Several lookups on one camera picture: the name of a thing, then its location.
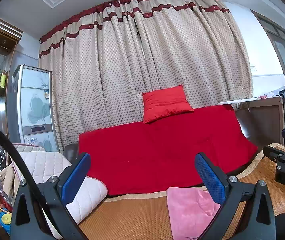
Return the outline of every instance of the clothes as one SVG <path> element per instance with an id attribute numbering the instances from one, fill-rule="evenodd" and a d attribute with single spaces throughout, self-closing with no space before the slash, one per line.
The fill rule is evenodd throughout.
<path id="1" fill-rule="evenodd" d="M 167 189 L 167 206 L 173 240 L 197 239 L 220 208 L 208 191 L 178 187 Z"/>
<path id="2" fill-rule="evenodd" d="M 4 193 L 12 196 L 12 188 L 14 187 L 14 196 L 16 196 L 19 188 L 19 179 L 12 163 L 0 172 L 0 179 L 3 181 Z"/>

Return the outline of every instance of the white mattress pad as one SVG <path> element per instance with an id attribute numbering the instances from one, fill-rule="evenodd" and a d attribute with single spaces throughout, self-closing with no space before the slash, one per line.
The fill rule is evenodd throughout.
<path id="1" fill-rule="evenodd" d="M 70 162 L 59 152 L 45 151 L 22 151 L 19 152 L 26 163 L 36 183 L 43 183 L 51 176 L 59 176 L 62 171 L 70 166 Z M 22 180 L 20 170 L 14 163 L 14 169 Z M 85 177 L 81 187 L 72 203 L 66 205 L 70 215 L 79 224 L 107 195 L 106 186 L 99 180 Z M 52 226 L 46 217 L 47 223 L 56 239 L 61 239 L 61 235 Z"/>

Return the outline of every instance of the window frame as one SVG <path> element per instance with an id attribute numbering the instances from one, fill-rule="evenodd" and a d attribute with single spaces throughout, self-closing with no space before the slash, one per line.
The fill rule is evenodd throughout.
<path id="1" fill-rule="evenodd" d="M 276 46 L 276 44 L 274 43 L 274 41 L 277 41 L 277 42 L 280 42 L 282 44 L 285 45 L 285 39 L 281 36 L 281 34 L 279 33 L 279 30 L 281 30 L 282 32 L 284 32 L 285 34 L 285 29 L 282 28 L 281 26 L 279 26 L 277 23 L 273 22 L 272 20 L 268 19 L 267 17 L 251 10 L 251 12 L 255 15 L 255 17 L 257 18 L 257 20 L 259 21 L 260 25 L 263 27 L 263 29 L 265 30 L 268 38 L 270 39 L 270 42 L 272 44 L 272 46 L 274 47 L 274 50 L 277 54 L 277 57 L 279 59 L 279 62 L 280 62 L 280 65 L 281 65 L 281 68 L 283 70 L 283 73 L 284 73 L 284 76 L 285 76 L 285 65 L 284 65 L 284 62 L 283 62 L 283 59 L 281 57 L 281 54 L 279 52 L 279 49 L 278 47 Z M 277 34 L 271 32 L 270 30 L 268 30 L 261 22 L 267 22 L 268 24 L 272 25 L 273 28 L 276 30 Z"/>

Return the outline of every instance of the curtain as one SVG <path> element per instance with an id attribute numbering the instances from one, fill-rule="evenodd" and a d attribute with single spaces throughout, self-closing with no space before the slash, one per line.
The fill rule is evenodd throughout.
<path id="1" fill-rule="evenodd" d="M 142 92 L 182 84 L 194 108 L 252 96 L 244 40 L 220 0 L 107 2 L 44 35 L 39 58 L 53 72 L 60 150 L 85 131 L 141 121 Z"/>

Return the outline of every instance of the window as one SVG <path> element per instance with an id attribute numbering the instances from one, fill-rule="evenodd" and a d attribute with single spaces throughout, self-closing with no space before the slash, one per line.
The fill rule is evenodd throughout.
<path id="1" fill-rule="evenodd" d="M 266 31 L 272 45 L 274 46 L 285 75 L 285 30 L 263 15 L 255 11 L 252 12 Z"/>

